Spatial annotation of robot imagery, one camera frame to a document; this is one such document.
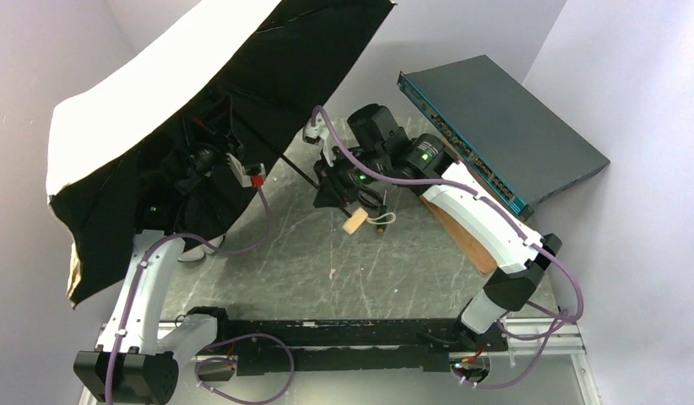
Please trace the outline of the beige umbrella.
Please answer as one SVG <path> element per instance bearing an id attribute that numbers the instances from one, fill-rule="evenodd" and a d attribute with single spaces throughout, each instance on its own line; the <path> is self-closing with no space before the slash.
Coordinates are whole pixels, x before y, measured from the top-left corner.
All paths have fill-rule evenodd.
<path id="1" fill-rule="evenodd" d="M 137 56 L 53 110 L 46 195 L 72 237 L 67 297 L 123 280 L 143 177 L 187 133 L 233 133 L 243 165 L 274 167 L 394 8 L 392 1 L 202 1 Z M 212 240 L 255 191 L 220 166 L 187 198 L 182 232 Z"/>

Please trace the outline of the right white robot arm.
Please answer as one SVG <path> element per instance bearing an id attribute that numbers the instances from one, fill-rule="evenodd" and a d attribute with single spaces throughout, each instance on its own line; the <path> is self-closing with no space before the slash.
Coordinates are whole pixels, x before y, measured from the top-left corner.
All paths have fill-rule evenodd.
<path id="1" fill-rule="evenodd" d="M 562 265 L 556 256 L 559 239 L 505 211 L 438 137 L 408 138 L 383 105 L 367 105 L 358 116 L 366 128 L 357 130 L 356 148 L 344 144 L 320 105 L 302 131 L 304 141 L 322 147 L 315 165 L 316 207 L 342 208 L 374 181 L 408 188 L 440 208 L 495 261 L 482 290 L 459 313 L 461 329 L 480 337 L 506 313 L 526 306 L 549 266 Z"/>

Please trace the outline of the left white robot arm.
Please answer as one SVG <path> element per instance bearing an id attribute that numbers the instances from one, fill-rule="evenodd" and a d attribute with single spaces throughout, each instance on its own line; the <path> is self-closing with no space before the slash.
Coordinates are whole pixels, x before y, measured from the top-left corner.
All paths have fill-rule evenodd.
<path id="1" fill-rule="evenodd" d="M 195 307 L 164 337 L 159 335 L 160 314 L 186 241 L 206 243 L 179 228 L 188 196 L 220 166 L 230 169 L 239 186 L 255 186 L 264 177 L 264 166 L 244 166 L 242 154 L 234 136 L 222 142 L 197 141 L 186 152 L 171 153 L 159 177 L 142 178 L 136 233 L 116 306 L 95 348 L 78 352 L 73 364 L 97 402 L 167 404 L 181 369 L 224 336 L 224 309 Z"/>

